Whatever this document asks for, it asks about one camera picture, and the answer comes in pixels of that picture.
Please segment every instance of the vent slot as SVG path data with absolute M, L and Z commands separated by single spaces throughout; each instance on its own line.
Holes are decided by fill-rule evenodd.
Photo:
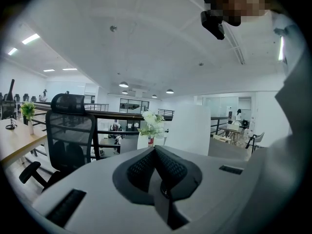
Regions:
M 47 216 L 51 222 L 64 227 L 87 193 L 73 189 Z
M 231 166 L 221 166 L 219 169 L 225 172 L 228 172 L 231 174 L 237 174 L 237 175 L 240 175 L 244 170 L 241 168 L 236 168 L 236 167 L 231 167 Z

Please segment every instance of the person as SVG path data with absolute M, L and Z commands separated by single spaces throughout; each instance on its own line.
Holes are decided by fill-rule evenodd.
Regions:
M 242 111 L 240 109 L 238 109 L 237 114 L 235 116 L 235 120 L 237 120 L 237 121 L 242 120 L 241 117 L 242 117 Z
M 47 100 L 48 100 L 48 98 L 47 98 L 47 90 L 45 89 L 44 91 L 43 91 L 43 93 L 41 94 L 41 95 L 39 95 L 39 101 L 40 102 L 46 102 Z

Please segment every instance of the green plant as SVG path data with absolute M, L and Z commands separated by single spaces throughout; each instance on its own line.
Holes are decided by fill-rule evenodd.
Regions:
M 20 111 L 28 120 L 31 120 L 35 116 L 35 105 L 32 102 L 25 102 Z
M 140 135 L 148 135 L 148 136 L 154 136 L 156 131 L 154 129 L 151 129 L 150 127 L 146 126 L 142 129 L 137 129 L 140 132 Z

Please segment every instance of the desk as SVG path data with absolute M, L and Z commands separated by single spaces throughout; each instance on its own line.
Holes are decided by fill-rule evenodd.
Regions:
M 16 160 L 43 144 L 47 140 L 47 132 L 34 129 L 34 134 L 29 134 L 28 126 L 15 120 L 17 127 L 7 130 L 10 119 L 0 120 L 0 162 L 7 168 Z
M 229 131 L 230 132 L 229 138 L 232 139 L 232 144 L 236 146 L 237 140 L 238 140 L 238 135 L 240 134 L 240 131 L 227 129 L 226 127 L 219 127 L 219 129 L 224 130 L 224 131 Z
M 166 149 L 195 163 L 203 173 L 203 180 L 192 196 L 175 202 L 177 210 L 189 220 L 203 216 L 232 193 L 239 176 L 219 170 L 220 166 L 245 168 L 247 164 L 246 161 L 202 156 L 169 147 Z M 116 190 L 112 181 L 113 172 L 119 164 L 146 150 L 127 152 L 82 166 L 47 189 L 33 207 L 41 215 L 47 216 L 61 199 L 76 188 L 87 194 L 66 223 L 64 228 L 68 231 L 77 234 L 101 233 L 104 230 L 109 230 L 111 234 L 124 233 L 125 230 L 127 233 L 149 234 L 171 232 L 154 206 L 130 203 Z

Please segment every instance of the vase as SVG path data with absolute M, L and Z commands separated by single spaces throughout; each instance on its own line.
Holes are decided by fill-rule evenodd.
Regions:
M 163 146 L 165 143 L 165 138 L 157 138 L 154 137 L 154 146 L 158 145 L 158 146 Z
M 34 127 L 33 127 L 33 122 L 31 120 L 28 121 L 28 129 L 29 129 L 29 133 L 31 135 L 34 134 Z
M 137 149 L 147 148 L 148 147 L 148 135 L 138 135 L 137 139 Z

